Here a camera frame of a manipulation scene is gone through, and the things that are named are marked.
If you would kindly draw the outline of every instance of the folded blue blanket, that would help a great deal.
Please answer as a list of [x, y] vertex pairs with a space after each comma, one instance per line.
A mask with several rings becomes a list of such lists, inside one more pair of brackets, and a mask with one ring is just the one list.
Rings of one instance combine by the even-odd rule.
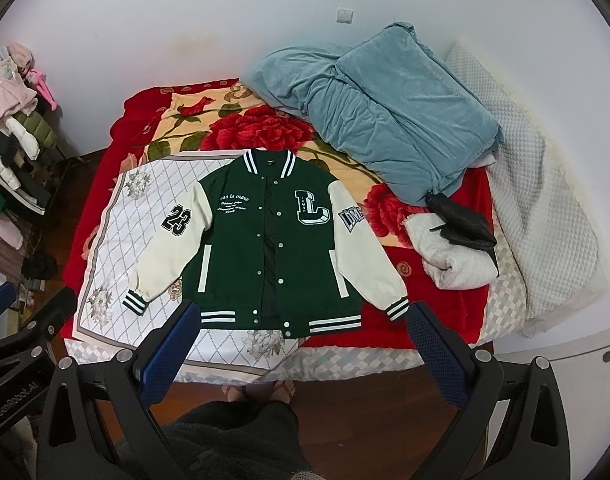
[[354, 48], [289, 47], [249, 66], [241, 81], [272, 107], [311, 122], [405, 203], [458, 189], [501, 128], [408, 23]]

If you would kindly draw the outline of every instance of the light switch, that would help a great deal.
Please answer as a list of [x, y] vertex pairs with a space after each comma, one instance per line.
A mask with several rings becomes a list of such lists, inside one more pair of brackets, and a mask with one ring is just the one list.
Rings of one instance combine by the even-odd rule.
[[354, 19], [354, 11], [349, 9], [338, 9], [337, 23], [351, 23]]

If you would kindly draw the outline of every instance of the varsity jacket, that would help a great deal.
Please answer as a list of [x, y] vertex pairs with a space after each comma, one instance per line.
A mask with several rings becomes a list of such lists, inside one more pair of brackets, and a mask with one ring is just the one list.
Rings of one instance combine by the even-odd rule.
[[182, 275], [204, 328], [285, 338], [360, 328], [362, 298], [400, 319], [405, 284], [345, 186], [293, 153], [249, 150], [192, 184], [130, 272], [140, 316]]

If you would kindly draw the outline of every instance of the cream sleeve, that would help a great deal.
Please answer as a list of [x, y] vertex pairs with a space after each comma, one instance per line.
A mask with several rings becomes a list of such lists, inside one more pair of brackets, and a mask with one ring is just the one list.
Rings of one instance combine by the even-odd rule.
[[181, 275], [198, 252], [204, 230], [211, 226], [210, 202], [200, 182], [192, 184], [156, 229], [130, 272], [130, 290], [122, 304], [142, 316], [151, 300]]
[[405, 283], [347, 188], [329, 185], [334, 219], [336, 266], [360, 295], [396, 321], [407, 312]]

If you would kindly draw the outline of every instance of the silver bolt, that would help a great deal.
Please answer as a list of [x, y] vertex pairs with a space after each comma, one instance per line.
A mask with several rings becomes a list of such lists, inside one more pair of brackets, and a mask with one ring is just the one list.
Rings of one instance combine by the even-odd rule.
[[549, 361], [542, 356], [536, 357], [536, 366], [543, 370], [547, 370], [549, 368]]
[[71, 366], [71, 363], [71, 357], [63, 357], [60, 361], [58, 361], [58, 368], [61, 370], [67, 370]]
[[123, 348], [122, 350], [118, 350], [118, 353], [116, 354], [116, 360], [119, 363], [126, 363], [131, 359], [133, 355], [134, 352], [132, 352], [129, 348]]
[[488, 363], [492, 360], [492, 355], [487, 350], [476, 350], [476, 353], [474, 355], [476, 356], [476, 359], [478, 359], [482, 363]]

